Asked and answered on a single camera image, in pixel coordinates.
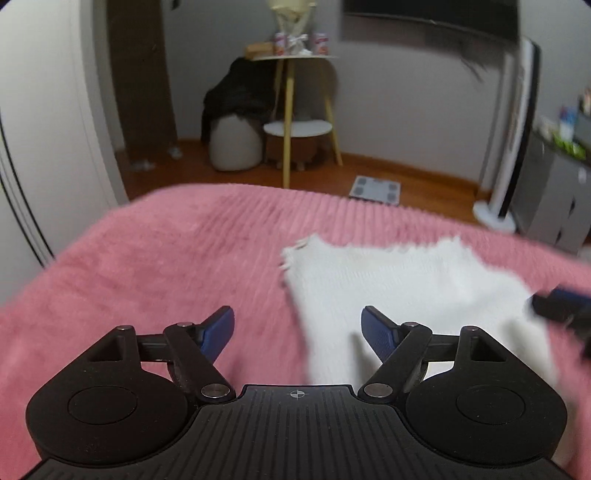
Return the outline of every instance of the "white pouf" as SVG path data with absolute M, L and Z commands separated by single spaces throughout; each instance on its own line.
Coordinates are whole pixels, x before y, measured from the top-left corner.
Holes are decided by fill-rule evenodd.
M 229 115 L 212 122 L 209 160 L 219 171 L 248 170 L 262 161 L 263 137 L 257 121 Z

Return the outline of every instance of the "wooden floor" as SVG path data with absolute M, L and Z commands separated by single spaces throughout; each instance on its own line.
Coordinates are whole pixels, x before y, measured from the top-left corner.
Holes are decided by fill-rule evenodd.
M 165 152 L 134 151 L 129 158 L 147 159 L 156 168 L 133 172 L 126 154 L 117 155 L 125 189 L 131 200 L 153 190 L 181 183 L 247 183 L 271 187 L 281 186 L 281 171 L 275 166 L 261 164 L 252 170 L 224 173 L 213 169 L 207 159 L 207 149 L 201 143 L 184 141 L 181 160 L 173 160 Z M 453 177 L 423 173 L 391 162 L 358 155 L 343 154 L 344 166 L 339 168 L 332 158 L 325 158 L 307 167 L 304 172 L 292 171 L 291 187 L 311 192 L 348 196 L 355 177 L 364 175 L 402 184 L 401 204 L 457 219 L 476 223 L 472 205 L 476 185 Z

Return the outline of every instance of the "wooden side table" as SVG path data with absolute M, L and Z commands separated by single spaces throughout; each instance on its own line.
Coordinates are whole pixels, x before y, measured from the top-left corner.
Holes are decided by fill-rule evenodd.
M 265 131 L 270 135 L 283 137 L 283 188 L 290 187 L 290 173 L 291 173 L 291 138 L 293 135 L 298 137 L 316 137 L 331 133 L 333 150 L 335 152 L 335 160 L 337 165 L 343 166 L 343 159 L 340 155 L 339 140 L 335 130 L 335 118 L 333 116 L 332 103 L 330 95 L 324 78 L 324 72 L 320 62 L 322 60 L 331 59 L 334 57 L 324 55 L 300 56 L 300 55 L 286 55 L 286 56 L 272 56 L 272 57 L 258 57 L 253 61 L 278 60 L 277 70 L 275 72 L 275 111 L 279 101 L 279 94 L 281 90 L 281 81 L 283 79 L 283 69 L 287 64 L 287 80 L 285 82 L 285 120 L 283 122 L 271 122 L 265 125 Z M 293 122 L 293 106 L 294 106 L 294 89 L 296 86 L 296 62 L 302 60 L 314 60 L 317 64 L 319 73 L 320 85 L 322 87 L 322 94 L 324 97 L 324 109 L 326 111 L 326 122 L 319 120 L 311 120 L 309 122 Z

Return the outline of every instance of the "white stand fan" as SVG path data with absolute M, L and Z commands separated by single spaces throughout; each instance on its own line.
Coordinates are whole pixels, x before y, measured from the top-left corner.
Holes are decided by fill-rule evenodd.
M 540 78 L 539 46 L 522 38 L 520 50 L 511 126 L 495 189 L 488 204 L 476 202 L 473 208 L 474 216 L 481 224 L 491 230 L 505 233 L 515 233 L 517 230 L 509 206 L 530 139 Z

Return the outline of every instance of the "can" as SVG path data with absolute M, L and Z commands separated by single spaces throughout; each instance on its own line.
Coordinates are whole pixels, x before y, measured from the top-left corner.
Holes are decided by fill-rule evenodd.
M 583 113 L 591 116 L 591 88 L 586 89 L 583 96 Z
M 286 55 L 286 45 L 287 45 L 287 35 L 283 32 L 278 32 L 275 34 L 275 55 L 278 57 L 282 57 Z
M 314 55 L 329 54 L 329 37 L 326 33 L 314 34 Z

